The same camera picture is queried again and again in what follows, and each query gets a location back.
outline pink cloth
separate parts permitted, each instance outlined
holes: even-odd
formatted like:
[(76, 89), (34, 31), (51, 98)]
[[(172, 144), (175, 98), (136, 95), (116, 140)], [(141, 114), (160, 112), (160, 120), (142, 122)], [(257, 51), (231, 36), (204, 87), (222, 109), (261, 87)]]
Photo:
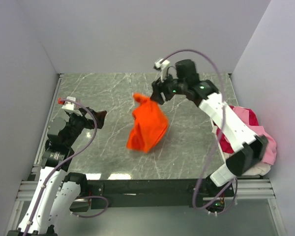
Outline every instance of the pink cloth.
[[(250, 109), (246, 109), (243, 107), (231, 107), (232, 110), (235, 112), (235, 114), (242, 120), (242, 122), (244, 122), (248, 128), (250, 128), (251, 130), (253, 130), (256, 134), (260, 135), (265, 135), (266, 138), (269, 140), (269, 143), (266, 147), (265, 150), (265, 155), (262, 159), (263, 162), (268, 163), (270, 165), (273, 165), (275, 162), (275, 158), (276, 158), (276, 142), (275, 140), (268, 134), (265, 132), (265, 129), (263, 128), (263, 126), (258, 126), (258, 125), (252, 125), (252, 114), (251, 114), (251, 110)], [(221, 148), (223, 150), (223, 152), (227, 152), (227, 153), (233, 153), (233, 149), (230, 145), (230, 143), (228, 142), (227, 138), (223, 135), (222, 139), (220, 140), (220, 145)]]

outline table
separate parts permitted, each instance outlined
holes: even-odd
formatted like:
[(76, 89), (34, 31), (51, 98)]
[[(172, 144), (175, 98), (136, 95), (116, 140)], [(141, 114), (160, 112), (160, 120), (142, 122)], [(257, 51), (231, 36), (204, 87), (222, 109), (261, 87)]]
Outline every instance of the table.
[[(97, 131), (93, 143), (72, 160), (69, 171), (87, 174), (88, 179), (182, 179), (198, 178), (205, 157), (215, 142), (210, 118), (184, 96), (161, 106), (169, 119), (169, 128), (161, 142), (150, 153), (126, 149), (134, 121), (132, 111), (137, 104), (134, 92), (150, 96), (156, 73), (89, 73), (62, 74), (58, 97), (73, 96), (95, 111), (107, 110), (104, 127)], [(237, 105), (228, 74), (222, 75), (229, 105)], [(218, 88), (217, 76), (201, 74), (201, 80), (212, 80)], [(52, 109), (51, 119), (67, 116), (61, 106)], [(92, 131), (84, 130), (73, 149), (82, 148)], [(214, 172), (223, 163), (218, 150), (207, 169)]]

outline garment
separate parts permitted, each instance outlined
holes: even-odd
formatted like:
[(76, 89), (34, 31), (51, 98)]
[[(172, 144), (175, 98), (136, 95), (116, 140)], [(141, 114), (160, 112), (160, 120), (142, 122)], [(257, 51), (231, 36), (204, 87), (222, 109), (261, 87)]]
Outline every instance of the garment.
[(139, 106), (132, 112), (134, 127), (130, 132), (127, 148), (147, 153), (165, 135), (168, 119), (158, 104), (149, 97), (135, 93), (133, 98)]
[[(243, 107), (233, 107), (233, 106), (230, 106), (230, 107), (235, 112), (235, 114), (242, 120), (242, 122), (244, 122), (247, 125), (248, 128), (253, 130), (259, 136), (265, 135), (267, 137), (269, 143), (265, 150), (265, 154), (262, 158), (262, 161), (264, 163), (273, 165), (276, 158), (276, 142), (268, 133), (266, 133), (263, 126), (259, 126), (255, 113), (252, 110), (246, 109)], [(218, 128), (216, 131), (216, 134), (218, 135), (219, 132), (220, 132), (220, 129)], [(222, 135), (222, 138), (220, 140), (220, 146), (223, 152), (225, 153), (231, 154), (234, 152), (224, 134)]]

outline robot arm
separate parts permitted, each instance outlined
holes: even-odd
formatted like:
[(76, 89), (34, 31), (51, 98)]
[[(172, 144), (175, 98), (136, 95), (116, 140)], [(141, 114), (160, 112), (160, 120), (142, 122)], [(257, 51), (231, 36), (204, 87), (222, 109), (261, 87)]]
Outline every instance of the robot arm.
[[(76, 101), (73, 97), (67, 97), (69, 100)], [(39, 181), (35, 190), (30, 206), (18, 226), (18, 230), (9, 231), (8, 236), (23, 236), (26, 227), (30, 225), (27, 236), (57, 236), (58, 222), (70, 209), (73, 201), (77, 197), (89, 195), (88, 181), (86, 175), (81, 173), (68, 173), (70, 162), (62, 165), (49, 178), (47, 184), (44, 181), (51, 171), (60, 162), (70, 157), (74, 151), (71, 148), (84, 128), (94, 129), (94, 121), (85, 117), (86, 111), (78, 108), (73, 103), (62, 103), (62, 109), (69, 116), (69, 121), (62, 118), (56, 118), (50, 122), (47, 133), (48, 140), (43, 153), (42, 169), (40, 171)], [(106, 111), (95, 112), (88, 108), (96, 119), (97, 128), (101, 129), (104, 125)], [(36, 206), (41, 188), (44, 188), (40, 201)], [(30, 216), (34, 209), (34, 218)]]
[[(168, 67), (169, 62), (167, 60), (164, 62)], [(178, 78), (173, 79), (169, 74), (166, 75), (166, 79), (159, 78), (154, 81), (151, 100), (162, 105), (164, 104), (162, 94), (165, 101), (171, 100), (176, 94), (185, 95), (188, 100), (193, 101), (197, 107), (204, 111), (219, 128), (222, 126), (223, 106), (225, 107), (226, 123), (223, 134), (229, 140), (234, 154), (209, 176), (213, 183), (220, 187), (259, 163), (265, 153), (268, 140), (265, 136), (258, 136), (249, 129), (226, 102), (222, 103), (222, 95), (211, 81), (200, 81), (193, 61), (182, 60), (177, 62), (175, 66)], [(155, 68), (163, 70), (159, 61), (155, 63)]]

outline gray wall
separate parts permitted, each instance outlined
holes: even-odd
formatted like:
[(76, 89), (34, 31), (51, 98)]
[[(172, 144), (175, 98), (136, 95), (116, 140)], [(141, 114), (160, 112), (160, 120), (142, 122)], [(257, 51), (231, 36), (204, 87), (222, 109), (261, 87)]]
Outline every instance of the gray wall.
[(241, 106), (277, 141), (270, 179), (295, 236), (295, 0), (272, 0), (233, 73)]
[[(270, 0), (18, 0), (61, 73), (152, 72), (183, 48), (233, 72)], [(213, 71), (198, 56), (202, 72)]]
[(0, 236), (33, 164), (56, 81), (16, 0), (0, 0)]

